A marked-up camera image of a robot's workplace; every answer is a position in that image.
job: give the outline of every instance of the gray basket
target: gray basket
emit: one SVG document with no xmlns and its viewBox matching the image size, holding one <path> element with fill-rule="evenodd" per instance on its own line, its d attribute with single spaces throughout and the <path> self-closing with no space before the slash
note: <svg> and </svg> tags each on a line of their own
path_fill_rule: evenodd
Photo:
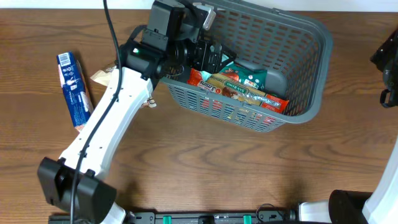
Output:
<svg viewBox="0 0 398 224">
<path fill-rule="evenodd" d="M 304 123 L 318 113 L 333 45 L 323 24 L 240 0 L 190 2 L 213 6 L 217 18 L 209 34 L 234 50 L 239 59 L 263 65 L 268 70 L 266 89 L 290 101 L 279 114 L 163 78 L 180 106 L 260 132 L 284 123 Z"/>
</svg>

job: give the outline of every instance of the blue box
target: blue box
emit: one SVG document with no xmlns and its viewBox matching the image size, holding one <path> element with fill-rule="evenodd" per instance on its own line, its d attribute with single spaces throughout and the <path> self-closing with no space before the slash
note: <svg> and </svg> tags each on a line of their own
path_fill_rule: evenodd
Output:
<svg viewBox="0 0 398 224">
<path fill-rule="evenodd" d="M 81 131 L 93 112 L 93 105 L 85 87 L 80 64 L 71 52 L 58 55 L 57 61 L 61 87 L 73 126 Z"/>
</svg>

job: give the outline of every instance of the wooden table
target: wooden table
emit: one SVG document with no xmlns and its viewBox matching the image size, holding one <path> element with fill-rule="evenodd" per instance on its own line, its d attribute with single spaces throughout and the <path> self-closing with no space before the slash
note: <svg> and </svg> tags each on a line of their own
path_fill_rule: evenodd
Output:
<svg viewBox="0 0 398 224">
<path fill-rule="evenodd" d="M 398 14 L 299 12 L 335 41 L 322 108 L 310 122 L 256 133 L 183 109 L 165 85 L 136 116 L 107 183 L 124 208 L 254 210 L 327 199 L 335 189 L 373 191 L 397 137 L 397 109 L 384 109 L 382 76 L 369 57 Z M 149 11 L 111 11 L 119 43 Z M 72 50 L 84 73 L 114 59 L 102 10 L 0 11 L 0 222 L 45 223 L 36 170 L 77 136 L 60 88 L 56 55 Z M 105 87 L 89 82 L 94 104 Z"/>
</svg>

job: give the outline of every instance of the black cable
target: black cable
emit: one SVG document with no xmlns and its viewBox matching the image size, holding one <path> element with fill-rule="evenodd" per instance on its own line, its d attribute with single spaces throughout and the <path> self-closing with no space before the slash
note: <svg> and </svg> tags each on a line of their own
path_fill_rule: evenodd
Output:
<svg viewBox="0 0 398 224">
<path fill-rule="evenodd" d="M 264 206 L 271 206 L 272 208 L 275 208 L 275 206 L 273 205 L 273 204 L 270 204 L 270 203 L 263 203 L 262 205 L 260 205 L 260 207 L 259 208 L 257 208 L 257 210 L 256 210 L 256 218 L 260 221 L 260 222 L 262 222 L 262 223 L 264 223 L 264 221 L 262 221 L 262 219 L 260 219 L 260 217 L 259 217 L 259 212 L 260 212 L 260 209 L 262 209 Z M 280 217 L 282 218 L 282 220 L 284 220 L 284 216 L 283 216 L 283 214 L 281 214 L 279 211 L 276 211 L 279 215 L 280 215 Z"/>
<path fill-rule="evenodd" d="M 199 19 L 198 19 L 198 15 L 197 15 L 197 12 L 195 10 L 196 7 L 193 6 L 193 4 L 191 4 L 187 0 L 178 0 L 178 1 L 179 1 L 179 3 L 183 4 L 191 12 L 191 16 L 193 16 L 192 20 L 195 23 L 195 27 L 196 28 L 202 27 L 203 23 L 201 23 L 201 21 L 199 21 Z"/>
<path fill-rule="evenodd" d="M 116 102 L 116 100 L 118 100 L 119 92 L 120 92 L 120 89 L 122 87 L 123 71 L 122 71 L 121 61 L 120 61 L 119 44 L 118 44 L 118 40 L 116 38 L 116 34 L 114 33 L 114 29 L 113 29 L 113 26 L 112 26 L 111 18 L 109 16 L 108 5 L 106 3 L 106 0 L 103 0 L 103 1 L 104 1 L 104 10 L 105 10 L 106 20 L 108 21 L 109 29 L 111 30 L 113 44 L 114 44 L 114 47 L 116 49 L 116 57 L 117 57 L 117 60 L 118 60 L 118 68 L 119 68 L 118 87 L 116 88 L 116 91 L 115 91 L 115 93 L 114 93 L 114 95 L 113 95 L 113 97 L 111 99 L 111 102 L 109 103 L 108 107 L 105 109 L 104 113 L 102 114 L 102 116 L 98 120 L 97 124 L 95 125 L 95 127 L 91 131 L 90 135 L 88 136 L 87 141 L 86 141 L 85 145 L 83 146 L 83 149 L 80 151 L 79 160 L 78 160 L 77 165 L 76 165 L 75 175 L 73 176 L 73 182 L 72 182 L 72 193 L 71 193 L 71 200 L 70 200 L 70 223 L 71 224 L 74 224 L 74 218 L 75 218 L 74 217 L 74 213 L 75 213 L 75 195 L 76 195 L 76 189 L 77 189 L 77 185 L 78 185 L 78 176 L 79 176 L 79 173 L 80 173 L 81 162 L 83 161 L 83 158 L 85 157 L 86 150 L 90 146 L 90 141 L 93 138 L 95 132 L 100 127 L 100 125 L 103 122 L 103 120 L 105 119 L 106 115 L 111 110 L 114 102 Z"/>
<path fill-rule="evenodd" d="M 139 26 L 137 26 L 137 27 L 133 30 L 133 32 L 131 33 L 129 39 L 134 40 L 134 39 L 138 36 L 138 34 L 139 34 L 143 29 L 146 29 L 146 28 L 147 28 L 146 25 L 139 25 Z"/>
</svg>

